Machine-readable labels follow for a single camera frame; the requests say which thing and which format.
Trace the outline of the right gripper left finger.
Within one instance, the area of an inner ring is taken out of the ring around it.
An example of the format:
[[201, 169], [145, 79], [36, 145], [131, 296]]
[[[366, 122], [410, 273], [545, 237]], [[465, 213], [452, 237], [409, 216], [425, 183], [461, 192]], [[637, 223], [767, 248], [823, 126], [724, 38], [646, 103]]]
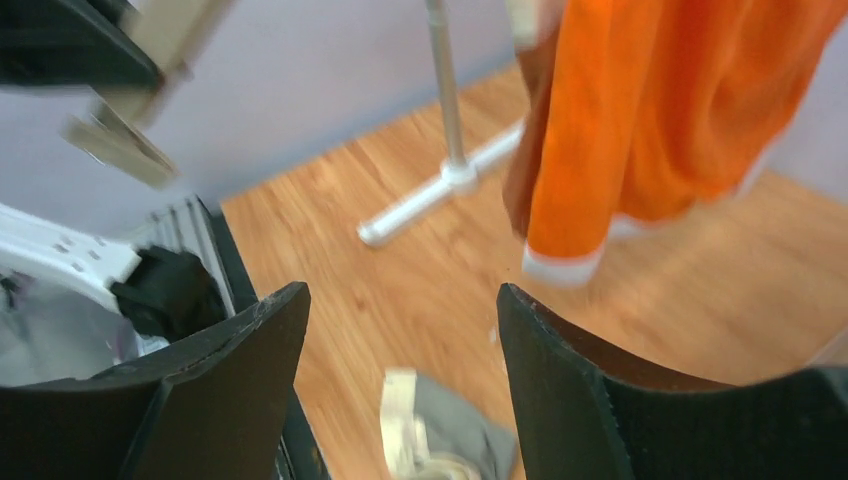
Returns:
[[5, 479], [237, 479], [262, 456], [225, 395], [245, 339], [237, 315], [85, 380], [1, 391]]

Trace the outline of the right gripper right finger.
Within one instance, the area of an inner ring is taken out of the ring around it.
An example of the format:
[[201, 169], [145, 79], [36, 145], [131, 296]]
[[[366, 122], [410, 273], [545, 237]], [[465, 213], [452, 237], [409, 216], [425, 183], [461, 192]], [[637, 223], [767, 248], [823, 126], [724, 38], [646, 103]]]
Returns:
[[847, 370], [744, 386], [632, 354], [500, 287], [501, 345], [530, 479], [843, 479]]

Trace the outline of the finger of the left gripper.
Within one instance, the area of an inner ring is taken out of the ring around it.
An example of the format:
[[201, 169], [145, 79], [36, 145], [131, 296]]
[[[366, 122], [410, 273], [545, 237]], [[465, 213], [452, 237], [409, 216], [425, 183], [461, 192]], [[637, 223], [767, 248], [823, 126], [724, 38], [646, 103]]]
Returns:
[[128, 1], [1, 3], [1, 85], [154, 88], [163, 75], [130, 38]]

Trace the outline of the beige clip hanger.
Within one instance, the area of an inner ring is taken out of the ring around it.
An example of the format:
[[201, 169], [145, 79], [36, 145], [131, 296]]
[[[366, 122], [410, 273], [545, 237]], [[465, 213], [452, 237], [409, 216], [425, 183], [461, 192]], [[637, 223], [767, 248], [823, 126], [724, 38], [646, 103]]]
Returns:
[[127, 6], [113, 31], [137, 65], [125, 80], [110, 80], [87, 120], [71, 118], [62, 137], [95, 160], [139, 182], [162, 189], [178, 175], [175, 164], [142, 129], [149, 126], [170, 91], [188, 76], [232, 3], [224, 0], [144, 1]]

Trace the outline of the grey underwear white waistband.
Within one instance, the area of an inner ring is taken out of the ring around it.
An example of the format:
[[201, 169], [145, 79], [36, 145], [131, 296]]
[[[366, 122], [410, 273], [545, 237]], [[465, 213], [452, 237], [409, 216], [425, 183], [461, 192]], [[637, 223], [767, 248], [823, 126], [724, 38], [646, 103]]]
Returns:
[[512, 431], [414, 369], [385, 372], [379, 423], [393, 479], [506, 480], [514, 472]]

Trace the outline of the brown underwear white waistband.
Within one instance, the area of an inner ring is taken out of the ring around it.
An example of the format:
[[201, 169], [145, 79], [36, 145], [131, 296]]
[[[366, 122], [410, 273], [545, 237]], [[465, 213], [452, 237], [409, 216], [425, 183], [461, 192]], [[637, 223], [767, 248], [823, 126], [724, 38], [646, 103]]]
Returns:
[[504, 181], [502, 199], [514, 233], [524, 239], [547, 130], [552, 75], [564, 0], [508, 1], [516, 60], [529, 111]]

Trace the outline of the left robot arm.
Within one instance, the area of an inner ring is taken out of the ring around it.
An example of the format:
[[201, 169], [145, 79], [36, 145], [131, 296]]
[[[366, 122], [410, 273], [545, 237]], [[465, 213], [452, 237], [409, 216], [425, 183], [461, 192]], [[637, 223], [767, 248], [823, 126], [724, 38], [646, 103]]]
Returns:
[[[176, 79], [213, 34], [225, 1], [5, 1], [1, 82], [88, 86], [97, 103], [63, 138], [95, 160], [155, 189], [175, 164], [144, 134]], [[109, 344], [117, 362], [146, 354], [229, 318], [226, 274], [197, 198], [155, 215], [140, 242], [86, 233], [1, 209], [1, 308], [14, 311], [32, 279], [122, 316]]]

